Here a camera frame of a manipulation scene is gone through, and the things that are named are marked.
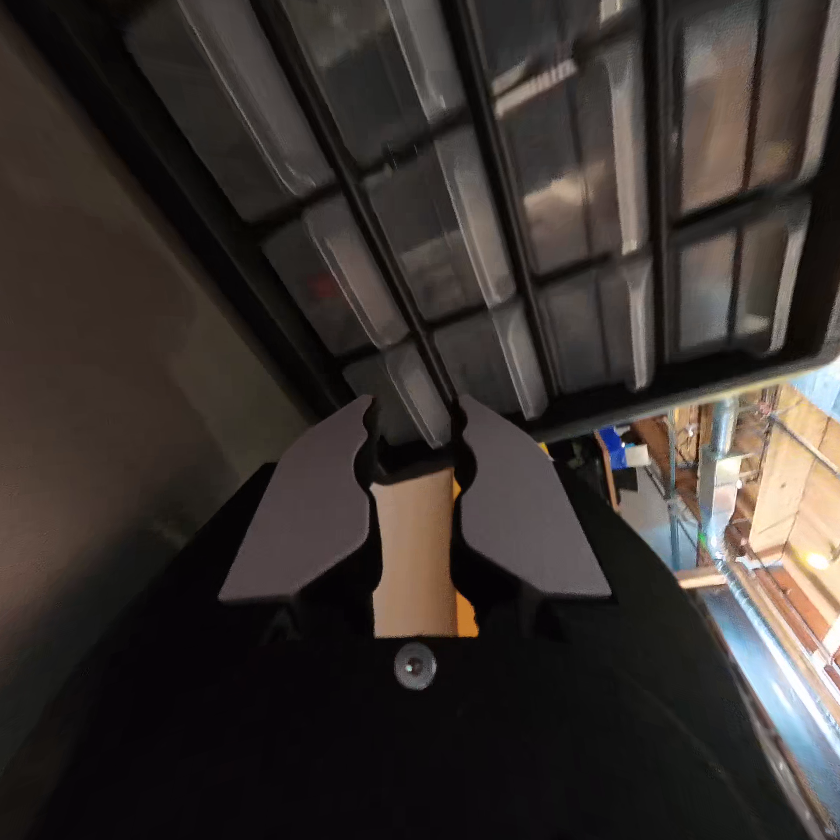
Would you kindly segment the blue box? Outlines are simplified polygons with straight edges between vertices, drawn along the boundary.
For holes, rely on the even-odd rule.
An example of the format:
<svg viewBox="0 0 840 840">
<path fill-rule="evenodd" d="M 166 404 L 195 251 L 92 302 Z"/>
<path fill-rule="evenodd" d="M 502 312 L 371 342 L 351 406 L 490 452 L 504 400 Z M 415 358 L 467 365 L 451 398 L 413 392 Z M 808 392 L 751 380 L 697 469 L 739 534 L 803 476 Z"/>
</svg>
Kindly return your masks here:
<svg viewBox="0 0 840 840">
<path fill-rule="evenodd" d="M 648 445 L 634 425 L 605 426 L 594 433 L 602 453 L 605 486 L 614 509 L 624 492 L 638 491 L 638 474 L 652 465 Z"/>
</svg>

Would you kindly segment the round metal duct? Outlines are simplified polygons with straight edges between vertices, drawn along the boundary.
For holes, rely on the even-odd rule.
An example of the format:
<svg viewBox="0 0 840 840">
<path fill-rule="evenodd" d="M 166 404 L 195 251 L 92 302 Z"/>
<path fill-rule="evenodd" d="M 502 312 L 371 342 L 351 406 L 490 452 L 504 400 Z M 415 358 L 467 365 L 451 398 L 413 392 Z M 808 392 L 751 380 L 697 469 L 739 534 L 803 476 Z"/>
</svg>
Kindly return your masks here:
<svg viewBox="0 0 840 840">
<path fill-rule="evenodd" d="M 699 536 L 712 562 L 726 555 L 726 530 L 737 506 L 742 456 L 733 450 L 739 401 L 730 396 L 712 407 L 710 439 L 700 448 L 697 499 Z"/>
</svg>

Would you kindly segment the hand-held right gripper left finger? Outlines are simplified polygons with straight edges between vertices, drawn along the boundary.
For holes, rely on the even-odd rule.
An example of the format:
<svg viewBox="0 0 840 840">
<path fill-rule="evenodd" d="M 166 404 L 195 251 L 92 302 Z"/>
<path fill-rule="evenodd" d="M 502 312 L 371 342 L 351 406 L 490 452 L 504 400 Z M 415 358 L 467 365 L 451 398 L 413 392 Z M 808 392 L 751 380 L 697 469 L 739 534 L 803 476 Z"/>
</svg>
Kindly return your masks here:
<svg viewBox="0 0 840 840">
<path fill-rule="evenodd" d="M 286 600 L 379 533 L 371 484 L 379 439 L 370 395 L 310 427 L 280 457 L 218 600 Z"/>
</svg>

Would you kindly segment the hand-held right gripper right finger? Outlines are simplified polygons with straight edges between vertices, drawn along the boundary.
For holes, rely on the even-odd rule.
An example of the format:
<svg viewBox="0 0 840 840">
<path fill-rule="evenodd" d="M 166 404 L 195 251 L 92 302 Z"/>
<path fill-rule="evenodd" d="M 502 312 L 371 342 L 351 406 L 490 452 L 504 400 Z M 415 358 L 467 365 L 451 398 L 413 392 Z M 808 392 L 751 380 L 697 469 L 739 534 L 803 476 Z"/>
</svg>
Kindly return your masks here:
<svg viewBox="0 0 840 840">
<path fill-rule="evenodd" d="M 454 419 L 458 530 L 472 602 L 520 586 L 550 599 L 608 600 L 612 588 L 552 460 L 519 427 L 461 395 Z"/>
</svg>

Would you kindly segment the metal air duct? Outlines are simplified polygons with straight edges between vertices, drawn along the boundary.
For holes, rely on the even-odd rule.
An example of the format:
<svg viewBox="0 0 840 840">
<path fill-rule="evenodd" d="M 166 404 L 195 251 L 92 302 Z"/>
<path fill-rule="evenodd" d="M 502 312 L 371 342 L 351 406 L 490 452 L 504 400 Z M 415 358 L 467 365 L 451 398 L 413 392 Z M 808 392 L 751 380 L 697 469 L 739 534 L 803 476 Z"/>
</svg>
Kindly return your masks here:
<svg viewBox="0 0 840 840">
<path fill-rule="evenodd" d="M 838 361 L 780 382 L 771 421 L 818 447 L 826 430 L 838 426 Z"/>
</svg>

